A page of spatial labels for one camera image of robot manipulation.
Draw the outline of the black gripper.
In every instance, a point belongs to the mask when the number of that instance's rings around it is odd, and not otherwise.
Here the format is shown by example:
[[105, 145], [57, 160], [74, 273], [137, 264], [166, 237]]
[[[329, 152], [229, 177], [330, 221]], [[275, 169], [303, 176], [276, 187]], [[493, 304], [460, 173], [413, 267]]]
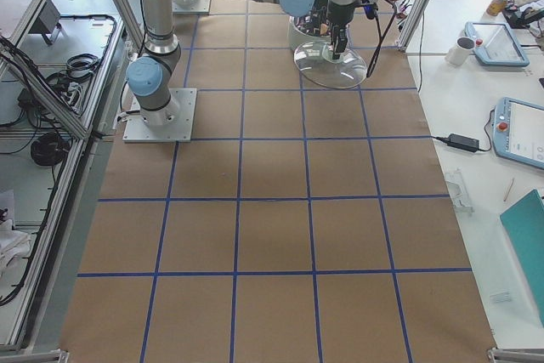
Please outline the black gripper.
[[348, 38], [346, 29], [354, 18], [354, 9], [355, 2], [338, 4], [329, 1], [327, 4], [327, 21], [331, 34], [331, 56], [333, 60], [338, 60], [340, 54], [343, 53], [347, 47]]

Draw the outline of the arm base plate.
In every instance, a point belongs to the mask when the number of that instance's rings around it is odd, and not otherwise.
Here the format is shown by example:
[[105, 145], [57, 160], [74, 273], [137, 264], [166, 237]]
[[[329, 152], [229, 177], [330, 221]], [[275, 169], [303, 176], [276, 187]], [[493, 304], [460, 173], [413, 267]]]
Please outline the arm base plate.
[[128, 143], [190, 142], [196, 108], [196, 88], [170, 88], [171, 100], [159, 111], [141, 110], [133, 97], [123, 141]]
[[175, 14], [209, 14], [211, 0], [173, 0]]

